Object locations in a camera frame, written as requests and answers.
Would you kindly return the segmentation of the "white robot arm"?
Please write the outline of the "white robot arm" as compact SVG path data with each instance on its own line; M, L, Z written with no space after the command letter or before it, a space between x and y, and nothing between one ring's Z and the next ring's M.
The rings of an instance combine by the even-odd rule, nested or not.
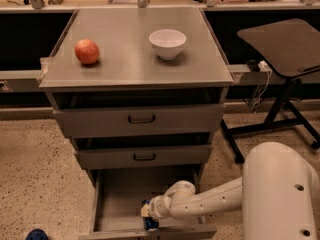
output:
M141 217L149 231L167 218L240 209L244 240L317 240L312 198L318 190L316 170L298 152L265 142L249 152L241 177L202 193L192 183L178 181L144 201Z

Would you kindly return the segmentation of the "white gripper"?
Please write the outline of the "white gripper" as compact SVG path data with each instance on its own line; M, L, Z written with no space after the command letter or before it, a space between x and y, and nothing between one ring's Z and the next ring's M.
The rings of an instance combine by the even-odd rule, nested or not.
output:
M150 204L141 208L141 216L151 217L155 220L162 220L167 217L167 207L162 197L155 197L150 200Z

